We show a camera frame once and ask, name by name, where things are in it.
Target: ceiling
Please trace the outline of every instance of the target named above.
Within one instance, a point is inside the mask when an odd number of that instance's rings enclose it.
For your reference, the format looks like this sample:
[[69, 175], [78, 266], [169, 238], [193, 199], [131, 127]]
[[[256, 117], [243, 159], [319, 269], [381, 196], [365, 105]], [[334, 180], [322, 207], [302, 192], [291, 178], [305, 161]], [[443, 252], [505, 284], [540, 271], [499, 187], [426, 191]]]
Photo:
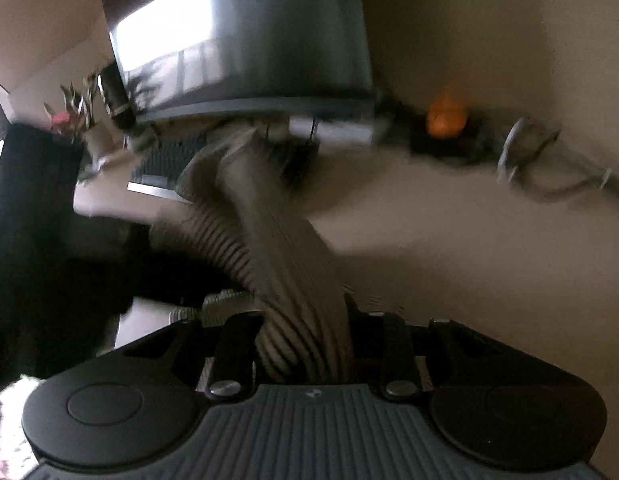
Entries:
[[90, 34], [100, 0], [0, 0], [0, 85], [8, 91]]

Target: metal screw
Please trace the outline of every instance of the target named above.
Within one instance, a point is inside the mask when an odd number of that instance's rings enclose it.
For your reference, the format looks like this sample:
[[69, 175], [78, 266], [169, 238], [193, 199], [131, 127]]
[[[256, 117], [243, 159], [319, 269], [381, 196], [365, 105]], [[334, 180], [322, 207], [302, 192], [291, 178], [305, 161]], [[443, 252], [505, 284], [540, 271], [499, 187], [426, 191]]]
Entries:
[[210, 386], [210, 393], [216, 397], [232, 397], [240, 392], [241, 386], [237, 381], [217, 381]]
[[418, 392], [418, 387], [412, 381], [399, 379], [388, 383], [385, 391], [392, 397], [411, 397]]

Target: white logo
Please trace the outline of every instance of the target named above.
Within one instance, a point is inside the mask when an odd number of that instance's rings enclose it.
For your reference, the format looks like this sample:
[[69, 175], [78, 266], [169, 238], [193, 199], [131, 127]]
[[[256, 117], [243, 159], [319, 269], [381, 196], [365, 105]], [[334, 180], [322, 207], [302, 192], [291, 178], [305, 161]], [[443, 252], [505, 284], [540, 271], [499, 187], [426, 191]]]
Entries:
[[311, 397], [312, 399], [316, 399], [317, 397], [320, 397], [322, 394], [323, 392], [321, 392], [320, 390], [317, 390], [316, 388], [308, 392], [305, 392], [305, 395], [307, 395], [308, 397]]

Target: orange object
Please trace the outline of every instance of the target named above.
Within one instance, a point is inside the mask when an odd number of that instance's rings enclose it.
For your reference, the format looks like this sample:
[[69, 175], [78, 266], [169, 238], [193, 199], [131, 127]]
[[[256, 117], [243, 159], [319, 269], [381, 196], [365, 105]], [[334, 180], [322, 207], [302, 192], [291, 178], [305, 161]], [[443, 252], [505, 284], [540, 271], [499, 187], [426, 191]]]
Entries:
[[465, 105], [449, 93], [437, 99], [427, 112], [427, 133], [435, 139], [452, 139], [467, 124]]

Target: gray ribbed panel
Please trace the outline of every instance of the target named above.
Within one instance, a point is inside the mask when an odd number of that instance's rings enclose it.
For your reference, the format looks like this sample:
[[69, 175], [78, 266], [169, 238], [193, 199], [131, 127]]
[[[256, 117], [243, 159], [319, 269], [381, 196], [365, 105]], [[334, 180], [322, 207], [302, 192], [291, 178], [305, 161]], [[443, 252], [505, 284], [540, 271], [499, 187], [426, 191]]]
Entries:
[[[28, 480], [93, 478], [42, 466]], [[99, 478], [602, 479], [584, 463], [538, 474], [508, 473], [480, 465], [434, 433], [416, 408], [385, 402], [360, 384], [261, 386], [246, 402], [211, 409], [194, 436], [171, 455], [135, 471]]]

